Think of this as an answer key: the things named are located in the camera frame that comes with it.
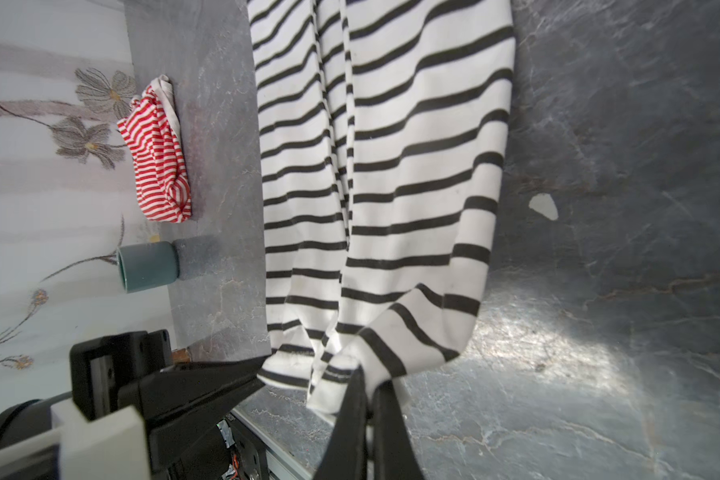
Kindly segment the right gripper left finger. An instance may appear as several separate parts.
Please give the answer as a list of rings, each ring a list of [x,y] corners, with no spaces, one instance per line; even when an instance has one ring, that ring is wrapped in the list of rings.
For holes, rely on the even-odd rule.
[[[361,369],[349,379],[344,399],[322,462],[314,480],[361,480],[367,478],[366,427],[368,398]]]

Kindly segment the red white striped tank top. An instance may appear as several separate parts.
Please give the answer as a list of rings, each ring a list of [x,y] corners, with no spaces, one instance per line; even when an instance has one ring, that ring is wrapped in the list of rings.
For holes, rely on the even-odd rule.
[[[133,160],[136,198],[150,221],[183,223],[192,217],[192,196],[184,159],[173,84],[153,79],[117,122]]]

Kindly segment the black white striped tank top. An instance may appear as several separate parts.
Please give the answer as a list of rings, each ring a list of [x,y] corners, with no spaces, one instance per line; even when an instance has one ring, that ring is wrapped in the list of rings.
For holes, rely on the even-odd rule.
[[[457,358],[488,277],[512,97],[507,1],[251,1],[260,376],[337,415]]]

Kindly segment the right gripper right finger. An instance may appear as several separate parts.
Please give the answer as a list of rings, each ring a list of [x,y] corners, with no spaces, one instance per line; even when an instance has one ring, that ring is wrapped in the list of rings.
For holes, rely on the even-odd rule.
[[[391,381],[376,389],[371,411],[374,478],[424,480]]]

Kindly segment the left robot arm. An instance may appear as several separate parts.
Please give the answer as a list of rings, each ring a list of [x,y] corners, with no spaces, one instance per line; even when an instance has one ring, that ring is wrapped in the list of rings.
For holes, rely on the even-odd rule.
[[[70,392],[0,414],[0,479],[216,479],[230,463],[217,425],[262,388],[265,360],[174,363],[169,334],[86,341]]]

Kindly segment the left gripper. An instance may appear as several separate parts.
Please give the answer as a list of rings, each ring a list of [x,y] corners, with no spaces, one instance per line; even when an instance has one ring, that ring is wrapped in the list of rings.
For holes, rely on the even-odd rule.
[[[159,474],[263,387],[258,373],[267,359],[170,366],[165,329],[99,337],[70,350],[72,399],[89,420],[134,407],[144,420],[150,470]]]

